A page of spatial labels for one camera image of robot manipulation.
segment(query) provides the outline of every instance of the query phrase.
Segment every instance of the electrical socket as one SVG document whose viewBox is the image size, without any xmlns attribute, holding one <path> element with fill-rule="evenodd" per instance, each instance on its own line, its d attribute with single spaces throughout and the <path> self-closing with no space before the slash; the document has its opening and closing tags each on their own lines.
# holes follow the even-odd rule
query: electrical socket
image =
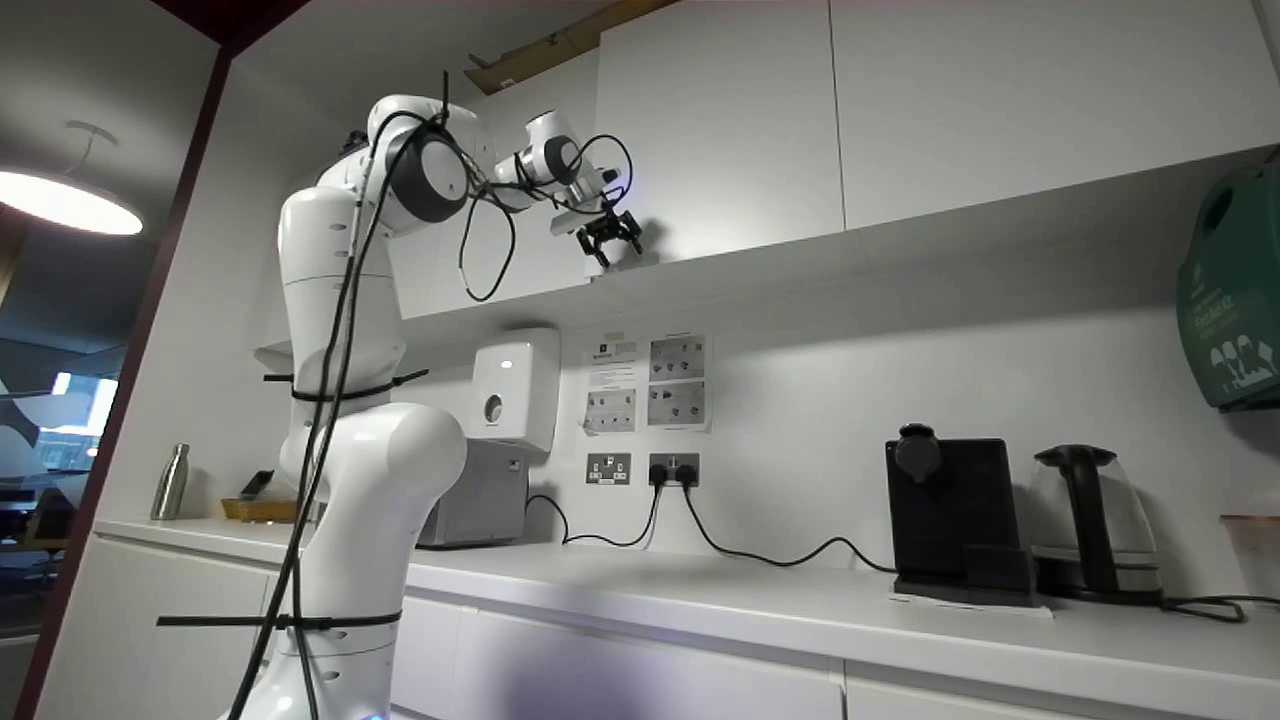
<svg viewBox="0 0 1280 720">
<path fill-rule="evenodd" d="M 704 476 L 701 476 L 701 456 L 697 453 L 651 453 L 650 456 L 650 482 L 661 488 L 661 482 L 684 482 L 684 488 L 697 488 Z"/>
<path fill-rule="evenodd" d="M 704 422 L 704 384 L 657 384 L 650 386 L 650 422 Z"/>
<path fill-rule="evenodd" d="M 650 345 L 650 378 L 697 378 L 704 376 L 701 334 L 663 334 Z"/>
<path fill-rule="evenodd" d="M 633 482 L 630 453 L 588 453 L 588 482 Z"/>
<path fill-rule="evenodd" d="M 638 427 L 638 386 L 588 392 L 588 434 Z"/>
</svg>

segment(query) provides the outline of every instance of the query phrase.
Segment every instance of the kitchen counter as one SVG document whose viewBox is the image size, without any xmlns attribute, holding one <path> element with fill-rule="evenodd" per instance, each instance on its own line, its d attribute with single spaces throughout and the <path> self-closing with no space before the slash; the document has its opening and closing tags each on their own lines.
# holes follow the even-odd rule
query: kitchen counter
<svg viewBox="0 0 1280 720">
<path fill-rule="evenodd" d="M 274 563 L 284 530 L 102 524 L 113 540 L 250 563 Z M 1105 605 L 967 609 L 903 599 L 873 571 L 561 542 L 417 552 L 408 593 L 1155 711 L 1263 720 L 1280 706 L 1280 613 L 1268 609 L 1236 627 Z"/>
</svg>

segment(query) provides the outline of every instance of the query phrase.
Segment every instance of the ceiling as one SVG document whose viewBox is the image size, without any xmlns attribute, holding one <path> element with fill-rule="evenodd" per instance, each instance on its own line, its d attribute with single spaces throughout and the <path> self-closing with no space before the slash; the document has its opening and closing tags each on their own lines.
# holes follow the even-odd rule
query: ceiling
<svg viewBox="0 0 1280 720">
<path fill-rule="evenodd" d="M 353 123 L 385 92 L 476 95 L 470 54 L 500 54 L 610 0 L 5 0 L 0 163 L 69 168 L 92 119 L 121 148 L 82 178 L 149 219 L 141 239 L 102 239 L 0 211 L 0 257 L 20 249 L 0 303 L 0 345 L 121 350 L 149 280 L 164 211 L 198 128 L 218 44 L 270 70 L 315 119 Z"/>
</svg>

